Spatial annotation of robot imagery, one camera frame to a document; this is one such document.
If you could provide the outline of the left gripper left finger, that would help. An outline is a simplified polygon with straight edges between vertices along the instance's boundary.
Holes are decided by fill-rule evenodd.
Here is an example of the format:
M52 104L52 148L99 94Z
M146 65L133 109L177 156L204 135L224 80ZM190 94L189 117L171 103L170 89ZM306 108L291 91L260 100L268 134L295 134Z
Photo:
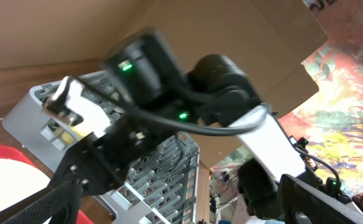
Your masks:
M46 188L0 211L4 224L76 224L82 199L82 184L68 180Z

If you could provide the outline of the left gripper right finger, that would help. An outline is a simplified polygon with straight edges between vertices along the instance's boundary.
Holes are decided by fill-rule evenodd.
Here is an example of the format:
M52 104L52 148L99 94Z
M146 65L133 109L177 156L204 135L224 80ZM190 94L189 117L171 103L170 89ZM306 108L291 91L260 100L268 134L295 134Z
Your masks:
M277 200L286 224L363 224L363 214L289 174L281 176Z

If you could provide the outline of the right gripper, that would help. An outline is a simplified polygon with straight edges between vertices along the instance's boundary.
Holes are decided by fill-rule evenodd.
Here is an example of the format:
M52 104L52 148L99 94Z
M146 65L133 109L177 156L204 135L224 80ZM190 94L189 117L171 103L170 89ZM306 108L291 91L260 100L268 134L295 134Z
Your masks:
M122 116L102 137L90 133L70 146L49 184L86 180L84 195L103 195L124 184L132 162L154 152L175 134L158 124Z

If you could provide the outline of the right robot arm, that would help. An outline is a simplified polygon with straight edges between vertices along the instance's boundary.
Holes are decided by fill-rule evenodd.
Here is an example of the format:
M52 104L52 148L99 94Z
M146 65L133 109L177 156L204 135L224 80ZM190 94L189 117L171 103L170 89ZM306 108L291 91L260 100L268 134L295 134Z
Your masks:
M293 147L280 126L263 133L275 120L244 74L228 57L209 54L194 69L183 73L160 35L150 29L129 36L103 61L119 98L85 81L65 77L45 108L56 115L75 113L82 119L98 118L101 109L93 103L82 105L82 91L88 90L123 110L102 136L90 133L65 153L50 185L59 195L61 209L52 223L75 223L83 196L103 195L125 184L133 162L164 147L171 156L157 168L141 169L144 181L158 187L151 196L161 198L167 209L182 202L178 177L185 176L193 153L177 133L203 136L238 136L249 146L269 155L269 165L259 164L250 174L255 181L245 187L247 203L254 210L278 199L277 214L286 223L336 223L336 195L339 186L323 192L302 162L291 170L286 166L300 160L301 149Z

